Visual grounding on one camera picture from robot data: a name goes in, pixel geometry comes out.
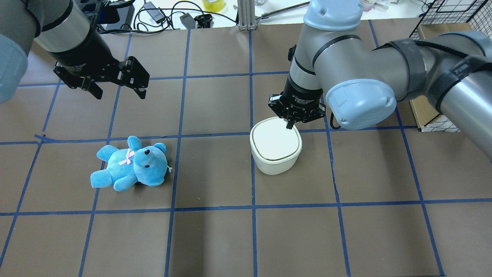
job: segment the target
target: yellow cup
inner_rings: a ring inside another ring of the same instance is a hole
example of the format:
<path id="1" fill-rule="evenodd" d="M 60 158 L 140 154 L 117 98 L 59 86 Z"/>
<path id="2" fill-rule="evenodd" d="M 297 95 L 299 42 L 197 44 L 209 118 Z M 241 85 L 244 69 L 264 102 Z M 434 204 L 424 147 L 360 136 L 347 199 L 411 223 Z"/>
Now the yellow cup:
<path id="1" fill-rule="evenodd" d="M 202 0 L 205 11 L 219 12 L 225 6 L 224 0 Z"/>

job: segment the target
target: white round container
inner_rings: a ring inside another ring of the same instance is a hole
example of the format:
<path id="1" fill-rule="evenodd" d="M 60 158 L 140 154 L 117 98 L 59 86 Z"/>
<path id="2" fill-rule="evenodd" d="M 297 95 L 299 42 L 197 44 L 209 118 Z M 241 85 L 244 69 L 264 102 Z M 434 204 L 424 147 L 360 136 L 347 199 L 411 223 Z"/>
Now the white round container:
<path id="1" fill-rule="evenodd" d="M 278 117 L 258 122 L 249 134 L 253 159 L 261 172 L 276 175 L 289 170 L 301 153 L 303 142 L 296 126 Z"/>

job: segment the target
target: blue plush toy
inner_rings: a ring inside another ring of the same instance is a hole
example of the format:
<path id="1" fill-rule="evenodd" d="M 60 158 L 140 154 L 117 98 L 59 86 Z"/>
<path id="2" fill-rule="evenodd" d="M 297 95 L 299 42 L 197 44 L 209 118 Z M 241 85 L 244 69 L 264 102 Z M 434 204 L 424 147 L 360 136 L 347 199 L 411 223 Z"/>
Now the blue plush toy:
<path id="1" fill-rule="evenodd" d="M 135 136 L 128 137 L 128 149 L 106 145 L 97 152 L 97 157 L 108 163 L 104 170 L 91 174 L 93 188 L 113 185 L 116 191 L 125 191 L 136 182 L 147 186 L 158 186 L 164 182 L 167 166 L 166 146 L 159 142 L 142 148 Z"/>

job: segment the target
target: robotic arm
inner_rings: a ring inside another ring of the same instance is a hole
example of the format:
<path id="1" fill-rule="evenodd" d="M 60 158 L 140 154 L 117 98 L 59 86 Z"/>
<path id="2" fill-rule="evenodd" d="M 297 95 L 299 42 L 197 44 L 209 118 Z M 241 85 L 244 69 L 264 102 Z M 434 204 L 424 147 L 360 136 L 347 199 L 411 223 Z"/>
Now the robotic arm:
<path id="1" fill-rule="evenodd" d="M 287 128 L 326 115 L 358 130 L 388 117 L 397 102 L 427 96 L 492 158 L 492 43 L 482 33 L 444 34 L 428 41 L 403 39 L 368 51 L 355 28 L 360 0 L 312 0 L 291 67 L 270 108 Z"/>
<path id="2" fill-rule="evenodd" d="M 33 40 L 58 61 L 53 71 L 68 87 L 80 87 L 101 99 L 103 92 L 96 82 L 110 81 L 145 98 L 148 72 L 135 57 L 116 60 L 95 30 L 98 15 L 90 21 L 78 2 L 0 1 L 0 103 L 13 96 L 26 72 Z M 96 2 L 93 9 L 101 5 L 101 1 Z"/>

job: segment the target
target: pink ribbon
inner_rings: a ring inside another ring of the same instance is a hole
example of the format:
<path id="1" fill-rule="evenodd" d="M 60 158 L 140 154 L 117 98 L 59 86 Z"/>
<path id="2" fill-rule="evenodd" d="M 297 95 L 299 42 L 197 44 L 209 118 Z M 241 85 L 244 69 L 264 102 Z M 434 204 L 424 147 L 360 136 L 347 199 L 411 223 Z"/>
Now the pink ribbon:
<path id="1" fill-rule="evenodd" d="M 130 149 L 128 149 L 128 151 L 126 152 L 126 159 L 122 160 L 121 162 L 119 162 L 120 166 L 124 165 L 124 164 L 131 164 L 131 160 L 130 160 L 130 157 L 133 157 L 135 156 L 135 151 L 130 151 Z"/>

